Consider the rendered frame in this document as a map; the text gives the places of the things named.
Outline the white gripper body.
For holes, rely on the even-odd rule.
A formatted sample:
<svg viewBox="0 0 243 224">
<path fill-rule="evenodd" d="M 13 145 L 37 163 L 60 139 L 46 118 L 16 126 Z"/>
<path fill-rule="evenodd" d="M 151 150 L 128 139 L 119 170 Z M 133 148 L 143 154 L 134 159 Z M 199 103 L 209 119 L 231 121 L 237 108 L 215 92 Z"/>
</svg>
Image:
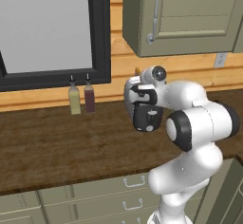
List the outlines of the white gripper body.
<svg viewBox="0 0 243 224">
<path fill-rule="evenodd" d="M 143 103 L 155 105 L 158 102 L 158 96 L 155 89 L 139 89 L 137 85 L 131 87 L 131 103 L 134 105 Z"/>
</svg>

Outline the black and silver toaster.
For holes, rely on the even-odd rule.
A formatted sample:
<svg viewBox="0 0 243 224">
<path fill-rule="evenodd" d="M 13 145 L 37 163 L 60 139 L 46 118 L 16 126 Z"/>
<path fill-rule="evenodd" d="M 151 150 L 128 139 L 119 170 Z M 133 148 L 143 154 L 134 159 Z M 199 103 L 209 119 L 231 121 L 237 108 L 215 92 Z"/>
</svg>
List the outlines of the black and silver toaster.
<svg viewBox="0 0 243 224">
<path fill-rule="evenodd" d="M 123 91 L 123 100 L 129 118 L 133 123 L 134 128 L 140 132 L 152 132 L 160 127 L 163 115 L 163 108 L 150 104 L 131 103 L 131 87 L 137 85 L 139 89 L 155 89 L 152 84 L 142 84 L 140 77 L 135 76 L 126 81 Z"/>
</svg>

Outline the dark red sauce bottle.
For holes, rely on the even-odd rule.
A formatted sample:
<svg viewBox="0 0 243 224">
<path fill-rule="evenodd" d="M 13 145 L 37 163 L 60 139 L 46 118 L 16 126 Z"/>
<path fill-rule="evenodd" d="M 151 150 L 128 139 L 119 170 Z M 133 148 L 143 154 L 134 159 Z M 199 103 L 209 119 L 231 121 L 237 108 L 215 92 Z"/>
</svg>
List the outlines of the dark red sauce bottle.
<svg viewBox="0 0 243 224">
<path fill-rule="evenodd" d="M 86 74 L 86 78 L 85 78 L 84 100 L 85 100 L 85 112 L 94 113 L 95 94 L 94 94 L 94 88 L 91 85 L 91 79 L 89 78 L 89 74 Z"/>
</svg>

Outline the yellow-green sauce bottle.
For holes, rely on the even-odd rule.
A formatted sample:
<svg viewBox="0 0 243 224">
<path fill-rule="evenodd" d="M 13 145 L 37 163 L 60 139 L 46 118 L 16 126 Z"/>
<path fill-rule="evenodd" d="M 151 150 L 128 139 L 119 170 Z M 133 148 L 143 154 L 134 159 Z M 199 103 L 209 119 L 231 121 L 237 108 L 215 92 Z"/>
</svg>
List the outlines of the yellow-green sauce bottle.
<svg viewBox="0 0 243 224">
<path fill-rule="evenodd" d="M 73 76 L 70 76 L 70 88 L 68 89 L 68 98 L 70 104 L 70 111 L 72 115 L 77 115 L 81 113 L 80 105 L 80 91 L 75 85 L 75 80 Z"/>
</svg>

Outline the olive drawer front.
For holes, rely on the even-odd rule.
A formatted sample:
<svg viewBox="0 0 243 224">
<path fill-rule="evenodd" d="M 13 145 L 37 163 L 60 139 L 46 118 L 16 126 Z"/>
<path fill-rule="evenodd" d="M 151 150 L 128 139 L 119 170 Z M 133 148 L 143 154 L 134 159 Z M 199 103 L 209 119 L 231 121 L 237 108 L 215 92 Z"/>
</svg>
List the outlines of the olive drawer front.
<svg viewBox="0 0 243 224">
<path fill-rule="evenodd" d="M 100 219 L 80 222 L 79 224 L 122 224 L 123 220 L 126 220 L 130 217 L 139 217 L 140 224 L 147 224 L 148 218 L 154 211 L 155 211 L 154 209 L 148 209 L 142 212 L 134 212 L 128 215 L 114 215 L 108 218 L 100 218 Z"/>
<path fill-rule="evenodd" d="M 143 200 L 143 207 L 140 210 L 154 207 L 159 204 L 159 195 L 155 195 L 149 189 L 146 189 L 139 192 L 130 192 L 115 196 L 99 197 L 94 200 L 78 202 L 75 204 L 76 217 L 78 220 L 87 220 L 102 216 L 129 213 L 132 211 L 125 211 L 122 203 L 124 201 L 137 201 L 139 198 Z"/>
<path fill-rule="evenodd" d="M 145 184 L 139 188 L 126 188 L 123 184 L 125 177 L 140 177 L 145 176 Z M 72 197 L 76 199 L 91 198 L 94 196 L 106 196 L 121 192 L 137 191 L 142 188 L 148 187 L 148 174 L 136 174 L 124 177 L 113 177 L 102 180 L 95 180 L 90 182 L 84 182 L 79 184 L 73 184 L 71 186 Z"/>
</svg>

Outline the black framed window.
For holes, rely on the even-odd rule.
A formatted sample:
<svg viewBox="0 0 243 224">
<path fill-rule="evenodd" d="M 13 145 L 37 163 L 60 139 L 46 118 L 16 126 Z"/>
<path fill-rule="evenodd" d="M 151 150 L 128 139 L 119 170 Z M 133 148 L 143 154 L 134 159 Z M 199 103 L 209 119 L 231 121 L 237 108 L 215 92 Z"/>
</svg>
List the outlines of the black framed window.
<svg viewBox="0 0 243 224">
<path fill-rule="evenodd" d="M 0 92 L 111 82 L 110 0 L 0 0 Z"/>
</svg>

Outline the olive base cupboard side panel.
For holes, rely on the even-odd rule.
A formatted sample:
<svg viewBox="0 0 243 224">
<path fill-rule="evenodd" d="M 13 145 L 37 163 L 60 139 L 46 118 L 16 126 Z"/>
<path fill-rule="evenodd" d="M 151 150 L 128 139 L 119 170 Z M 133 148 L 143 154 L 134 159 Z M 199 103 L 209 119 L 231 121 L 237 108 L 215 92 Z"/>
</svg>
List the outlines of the olive base cupboard side panel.
<svg viewBox="0 0 243 224">
<path fill-rule="evenodd" d="M 198 198 L 194 224 L 243 224 L 243 161 L 225 159 Z"/>
</svg>

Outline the olive base cupboard front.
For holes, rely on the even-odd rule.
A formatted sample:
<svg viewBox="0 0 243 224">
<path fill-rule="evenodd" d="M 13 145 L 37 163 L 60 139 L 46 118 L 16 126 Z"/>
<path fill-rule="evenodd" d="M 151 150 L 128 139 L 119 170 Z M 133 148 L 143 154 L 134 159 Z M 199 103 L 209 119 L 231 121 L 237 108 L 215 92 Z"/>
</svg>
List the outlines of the olive base cupboard front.
<svg viewBox="0 0 243 224">
<path fill-rule="evenodd" d="M 0 196 L 0 224 L 46 224 L 36 193 Z"/>
</svg>

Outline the olive wall cupboard body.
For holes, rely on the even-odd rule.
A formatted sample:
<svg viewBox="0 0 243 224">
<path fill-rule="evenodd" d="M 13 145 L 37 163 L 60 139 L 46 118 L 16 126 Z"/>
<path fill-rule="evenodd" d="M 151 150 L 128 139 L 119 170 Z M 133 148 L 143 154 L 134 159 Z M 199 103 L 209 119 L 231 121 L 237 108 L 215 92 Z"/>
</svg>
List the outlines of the olive wall cupboard body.
<svg viewBox="0 0 243 224">
<path fill-rule="evenodd" d="M 122 36 L 135 53 L 138 53 L 140 30 L 140 0 L 123 0 Z"/>
</svg>

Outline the grey wall socket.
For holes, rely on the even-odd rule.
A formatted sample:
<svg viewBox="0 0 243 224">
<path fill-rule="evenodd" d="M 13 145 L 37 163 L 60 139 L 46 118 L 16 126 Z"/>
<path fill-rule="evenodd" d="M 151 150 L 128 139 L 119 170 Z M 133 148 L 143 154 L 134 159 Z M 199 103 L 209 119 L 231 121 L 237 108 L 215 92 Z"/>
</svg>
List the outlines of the grey wall socket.
<svg viewBox="0 0 243 224">
<path fill-rule="evenodd" d="M 220 52 L 216 54 L 214 68 L 223 67 L 225 65 L 228 53 Z"/>
</svg>

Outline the olive wall cupboard door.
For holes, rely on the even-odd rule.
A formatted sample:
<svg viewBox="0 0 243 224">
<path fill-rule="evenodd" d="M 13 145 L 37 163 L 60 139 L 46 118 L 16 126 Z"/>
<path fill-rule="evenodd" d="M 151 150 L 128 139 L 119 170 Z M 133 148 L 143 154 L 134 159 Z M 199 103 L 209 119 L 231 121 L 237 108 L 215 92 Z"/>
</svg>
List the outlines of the olive wall cupboard door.
<svg viewBox="0 0 243 224">
<path fill-rule="evenodd" d="M 140 56 L 163 56 L 230 51 L 234 46 L 243 0 L 159 0 L 155 41 L 155 0 L 142 0 Z"/>
</svg>

